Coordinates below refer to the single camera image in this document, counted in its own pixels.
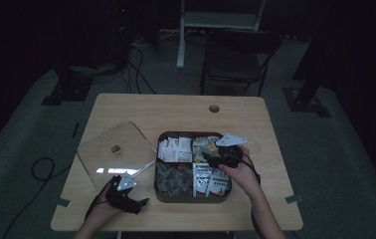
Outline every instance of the table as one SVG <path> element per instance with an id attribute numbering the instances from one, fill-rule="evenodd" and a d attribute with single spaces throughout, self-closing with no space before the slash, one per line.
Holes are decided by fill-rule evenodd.
<path id="1" fill-rule="evenodd" d="M 220 108 L 209 111 L 210 105 Z M 302 220 L 296 203 L 286 203 L 293 191 L 282 154 L 263 99 L 257 97 L 214 97 L 172 95 L 100 94 L 90 115 L 82 141 L 131 120 L 152 142 L 165 131 L 215 131 L 251 138 L 261 146 L 254 165 L 262 177 L 262 188 L 282 230 L 298 230 Z M 154 158 L 145 158 L 145 162 Z M 154 168 L 136 177 L 129 196 L 149 197 L 138 215 L 121 213 L 102 230 L 109 231 L 239 231 L 254 230 L 251 204 L 233 183 L 228 199 L 219 204 L 163 203 L 154 193 Z M 83 165 L 76 157 L 61 198 L 69 207 L 57 206 L 51 226 L 57 231 L 76 231 L 97 195 Z"/>
<path id="2" fill-rule="evenodd" d="M 185 11 L 185 0 L 181 0 L 179 49 L 176 67 L 185 65 L 185 27 L 233 28 L 258 31 L 266 0 L 261 0 L 255 14 Z"/>

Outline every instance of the compartment box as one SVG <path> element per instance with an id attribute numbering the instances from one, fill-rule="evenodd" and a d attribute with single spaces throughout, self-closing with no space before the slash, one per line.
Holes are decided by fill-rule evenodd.
<path id="1" fill-rule="evenodd" d="M 160 135 L 158 139 L 157 148 L 159 144 L 164 139 L 169 137 L 179 138 L 189 137 L 191 138 L 191 149 L 192 143 L 197 137 L 208 137 L 208 136 L 217 136 L 218 138 L 223 137 L 220 133 L 217 132 L 202 132 L 202 131 L 166 131 Z M 162 176 L 159 173 L 159 170 L 177 170 L 178 176 L 183 173 L 187 173 L 185 176 L 182 176 L 184 180 L 180 183 L 180 186 L 173 187 L 177 191 L 177 196 L 169 196 L 169 193 L 163 193 L 163 190 L 160 190 L 159 183 L 163 183 Z M 229 177 L 229 186 L 226 188 L 223 196 L 209 196 L 209 197 L 194 197 L 194 174 L 193 174 L 193 162 L 166 162 L 158 157 L 156 154 L 156 166 L 154 172 L 154 190 L 156 192 L 157 198 L 162 202 L 167 203 L 221 203 L 224 202 L 229 196 L 232 189 L 232 179 Z"/>

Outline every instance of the gray carpet floor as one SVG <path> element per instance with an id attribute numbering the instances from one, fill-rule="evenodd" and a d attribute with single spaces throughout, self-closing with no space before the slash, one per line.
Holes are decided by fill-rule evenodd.
<path id="1" fill-rule="evenodd" d="M 204 42 L 192 37 L 192 41 Z M 292 113 L 282 87 L 298 87 L 293 73 L 307 43 L 283 40 L 271 61 L 262 97 L 265 99 L 281 147 L 295 194 L 301 195 L 299 210 L 304 226 L 288 238 L 376 238 L 376 170 L 365 148 L 340 107 L 333 91 L 320 88 L 317 95 L 328 107 L 332 118 L 312 113 Z M 136 46 L 143 53 L 141 73 L 157 94 L 199 95 L 199 79 L 204 47 L 189 44 L 185 68 L 176 68 L 178 42 L 160 42 L 160 51 L 147 43 Z M 130 62 L 138 66 L 141 55 L 132 50 Z M 78 68 L 87 73 L 90 70 Z M 54 174 L 66 168 L 90 116 L 95 97 L 100 93 L 137 94 L 135 71 L 97 77 L 84 102 L 63 102 L 60 106 L 41 106 L 58 77 L 50 71 L 38 80 L 16 108 L 0 132 L 0 238 L 14 217 L 39 191 L 44 181 L 36 180 L 32 165 L 41 157 L 55 162 Z M 138 77 L 143 94 L 152 94 Z M 232 85 L 207 85 L 206 95 L 254 96 L 257 86 L 246 92 Z M 52 165 L 43 161 L 34 169 L 40 177 L 49 174 Z M 15 220 L 7 238 L 72 238 L 74 232 L 56 232 L 50 222 L 68 173 L 50 180 L 40 195 Z M 115 233 L 98 233 L 96 238 L 111 238 Z M 253 231 L 237 232 L 238 239 L 258 238 Z"/>

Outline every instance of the black stand base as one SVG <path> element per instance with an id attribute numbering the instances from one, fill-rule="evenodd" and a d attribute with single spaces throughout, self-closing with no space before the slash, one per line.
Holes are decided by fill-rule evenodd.
<path id="1" fill-rule="evenodd" d="M 64 90 L 62 81 L 58 81 L 50 96 L 45 97 L 42 106 L 59 106 L 61 102 L 83 102 L 86 100 L 93 78 L 73 76 L 77 85 L 69 90 Z"/>
<path id="2" fill-rule="evenodd" d="M 331 118 L 331 114 L 327 107 L 324 107 L 317 96 L 313 96 L 312 99 L 304 104 L 298 99 L 300 89 L 297 88 L 282 88 L 284 96 L 287 100 L 287 104 L 292 112 L 303 113 L 317 113 L 321 118 Z"/>

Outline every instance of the transparent lid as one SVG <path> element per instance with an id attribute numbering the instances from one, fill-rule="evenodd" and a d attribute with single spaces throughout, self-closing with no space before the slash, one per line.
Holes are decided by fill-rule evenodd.
<path id="1" fill-rule="evenodd" d="M 153 165 L 156 149 L 134 122 L 124 121 L 82 142 L 77 156 L 100 191 L 113 175 L 135 177 Z"/>

